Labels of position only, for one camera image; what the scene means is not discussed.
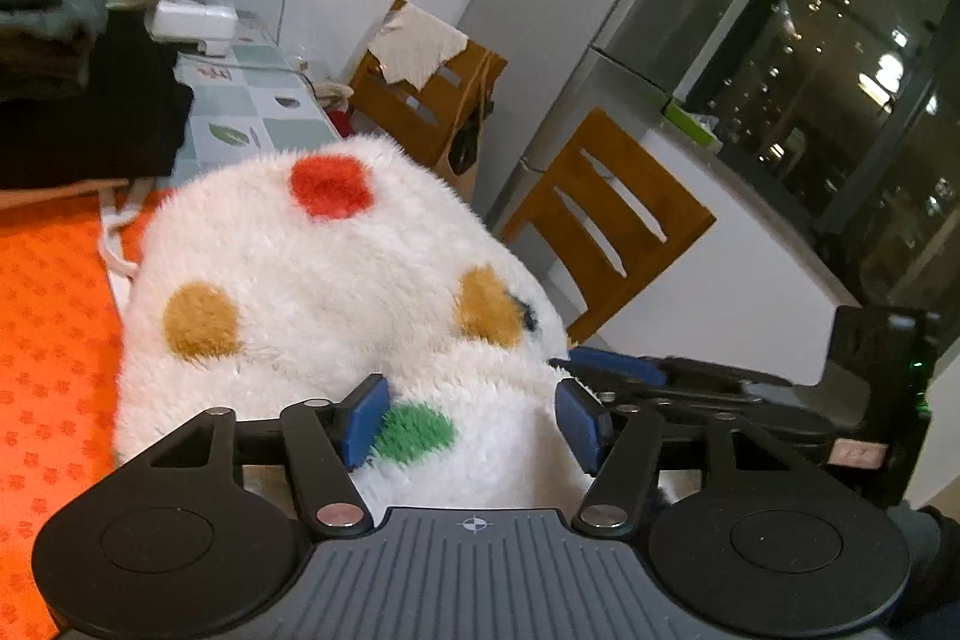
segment table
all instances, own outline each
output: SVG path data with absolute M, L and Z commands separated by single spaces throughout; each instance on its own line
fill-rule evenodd
M 317 150 L 340 138 L 262 20 L 238 14 L 237 39 L 226 58 L 179 57 L 176 78 L 193 88 L 194 104 L 186 143 L 172 176 L 157 182 L 160 188 L 264 153 Z

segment black circular pad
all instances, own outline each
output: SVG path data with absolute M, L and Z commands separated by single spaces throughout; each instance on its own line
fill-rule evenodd
M 189 567 L 213 545 L 213 526 L 177 507 L 151 507 L 118 518 L 100 538 L 107 560 L 145 575 Z
M 750 564 L 790 575 L 822 570 L 843 551 L 843 538 L 832 525 L 789 510 L 767 510 L 741 518 L 733 525 L 730 541 Z
M 229 478 L 192 472 L 121 470 L 45 525 L 34 573 L 62 623 L 109 640 L 210 637 L 289 584 L 294 525 Z
M 782 640 L 867 629 L 896 603 L 910 565 L 893 522 L 853 494 L 703 491 L 664 511 L 648 546 L 667 592 L 694 613 Z

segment wooden chair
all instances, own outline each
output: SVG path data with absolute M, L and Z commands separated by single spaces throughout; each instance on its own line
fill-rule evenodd
M 659 221 L 664 242 L 622 199 L 605 167 Z M 626 271 L 613 266 L 600 244 L 563 202 L 568 196 L 616 250 Z M 590 338 L 656 280 L 715 221 L 706 207 L 605 112 L 593 110 L 505 224 L 513 242 L 525 226 L 536 229 L 568 268 L 587 311 L 568 329 L 571 341 Z
M 391 12 L 406 5 L 396 0 Z M 380 62 L 368 50 L 350 83 L 352 104 L 371 121 L 396 139 L 419 165 L 433 169 L 448 154 L 450 142 L 461 126 L 491 102 L 493 85 L 507 67 L 494 52 L 470 42 L 467 49 L 446 64 L 459 80 L 454 85 L 434 74 L 417 91 L 409 82 L 387 85 Z

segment red object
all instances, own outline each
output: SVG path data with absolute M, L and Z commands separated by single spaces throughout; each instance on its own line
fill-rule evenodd
M 290 193 L 311 218 L 344 220 L 373 207 L 370 172 L 349 155 L 313 155 L 296 162 Z
M 337 129 L 337 133 L 344 139 L 348 139 L 356 133 L 356 131 L 353 130 L 352 123 L 353 107 L 347 110 L 328 109 L 326 116 L 330 118 L 330 122 L 332 122 Z

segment orange mat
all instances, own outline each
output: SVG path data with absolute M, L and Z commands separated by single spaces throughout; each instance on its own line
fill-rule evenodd
M 159 198 L 124 234 L 131 258 Z M 96 197 L 0 212 L 0 640 L 56 633 L 32 543 L 112 469 L 121 333 L 99 235 Z

